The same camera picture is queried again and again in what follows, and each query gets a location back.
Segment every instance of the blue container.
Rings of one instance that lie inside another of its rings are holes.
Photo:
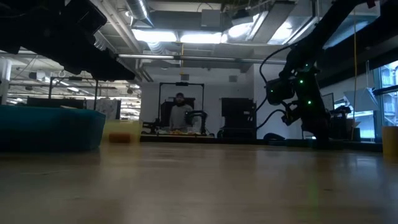
[[[88,151],[100,146],[105,115],[92,110],[0,106],[0,151]]]

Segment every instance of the gray shirt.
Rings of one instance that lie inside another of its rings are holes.
[[[172,112],[170,113],[170,129],[185,129],[189,127],[185,122],[185,112],[191,111],[190,105],[173,106]]]

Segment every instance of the man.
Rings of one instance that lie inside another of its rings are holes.
[[[185,122],[185,112],[191,111],[192,107],[185,104],[185,98],[183,93],[177,93],[175,95],[176,105],[173,106],[172,112],[170,113],[170,130],[180,130],[187,132],[188,125]]]

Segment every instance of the wooden table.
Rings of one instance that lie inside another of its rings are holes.
[[[0,223],[397,223],[381,154],[143,143],[0,154]]]

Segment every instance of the metal frame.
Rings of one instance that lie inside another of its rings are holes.
[[[175,86],[190,86],[190,85],[199,85],[201,86],[201,110],[204,109],[205,102],[205,84],[204,83],[159,83],[159,99],[157,102],[157,119],[160,120],[160,97],[162,96],[162,85],[175,85]]]
[[[54,80],[54,79],[58,79],[59,80],[59,82],[57,82],[56,84],[55,84],[55,86],[53,86],[52,85],[52,81]],[[58,83],[60,83],[62,80],[64,80],[64,79],[70,79],[70,78],[68,78],[68,77],[65,77],[65,78],[60,78],[60,77],[50,77],[50,86],[49,86],[49,99],[51,99],[51,94],[52,94],[52,88],[53,87],[56,87],[57,85],[58,85]],[[98,94],[98,80],[96,80],[96,79],[94,79],[94,78],[81,78],[82,80],[84,79],[84,80],[95,80],[95,94],[94,94],[94,110],[96,109],[96,107],[97,107],[97,94]]]

